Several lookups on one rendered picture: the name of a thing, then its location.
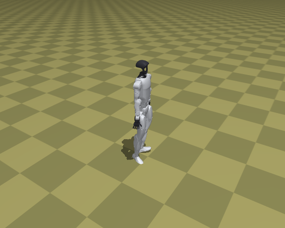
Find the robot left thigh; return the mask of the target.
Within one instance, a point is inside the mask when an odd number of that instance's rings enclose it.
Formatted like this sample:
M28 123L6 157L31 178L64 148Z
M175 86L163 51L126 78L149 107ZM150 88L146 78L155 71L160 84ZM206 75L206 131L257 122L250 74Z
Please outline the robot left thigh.
M145 117L146 117L146 130L145 130L145 133L146 133L146 131L148 130L152 122L152 106L149 105L149 110L147 114L145 115Z

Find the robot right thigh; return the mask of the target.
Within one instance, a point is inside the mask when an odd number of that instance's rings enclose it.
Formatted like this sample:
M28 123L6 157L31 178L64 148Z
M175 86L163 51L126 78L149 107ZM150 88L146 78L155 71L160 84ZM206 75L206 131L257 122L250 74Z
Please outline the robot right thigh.
M146 130L146 117L145 115L143 115L143 112L140 111L140 124L142 125L139 126L140 129L137 129L137 139L138 141L140 141L143 137L144 137L144 134L145 134L145 130Z

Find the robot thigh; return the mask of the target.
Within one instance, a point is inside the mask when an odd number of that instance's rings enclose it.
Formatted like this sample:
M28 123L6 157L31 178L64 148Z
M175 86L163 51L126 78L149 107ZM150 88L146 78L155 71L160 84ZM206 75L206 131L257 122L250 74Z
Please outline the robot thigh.
M149 110L147 114L145 115L145 117L146 117L146 130L145 130L145 133L146 133L146 131L148 130L152 122L152 106L149 105Z
M143 115L143 112L140 111L140 124L142 125L139 126L140 129L137 129L137 139L138 141L140 141L143 137L144 137L144 134L145 134L145 130L146 130L146 117L145 115Z

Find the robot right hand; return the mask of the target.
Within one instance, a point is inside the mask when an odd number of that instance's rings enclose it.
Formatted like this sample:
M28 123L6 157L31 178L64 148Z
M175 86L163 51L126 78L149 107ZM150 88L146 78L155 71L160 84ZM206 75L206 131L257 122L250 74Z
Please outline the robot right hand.
M135 120L135 118L134 118L134 120ZM140 124L140 117L139 117L139 120L135 120L135 122L134 122L134 124L133 124L133 128L134 129L140 129L140 127L139 126L141 126L142 127L142 125Z

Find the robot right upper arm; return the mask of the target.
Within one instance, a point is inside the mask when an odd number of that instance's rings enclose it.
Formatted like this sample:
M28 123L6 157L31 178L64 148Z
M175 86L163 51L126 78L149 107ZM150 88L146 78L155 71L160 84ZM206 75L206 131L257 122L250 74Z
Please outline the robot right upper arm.
M135 101L140 101L140 104L142 103L141 99L139 99L140 96L140 89L142 87L142 82L141 81L136 81L133 85L134 89L134 102Z

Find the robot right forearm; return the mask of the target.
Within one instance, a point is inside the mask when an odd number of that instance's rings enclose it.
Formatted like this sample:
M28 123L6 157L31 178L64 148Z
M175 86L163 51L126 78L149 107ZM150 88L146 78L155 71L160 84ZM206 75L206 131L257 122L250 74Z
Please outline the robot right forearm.
M135 101L134 104L134 108L135 108L135 120L139 120L139 116L140 116L140 101Z

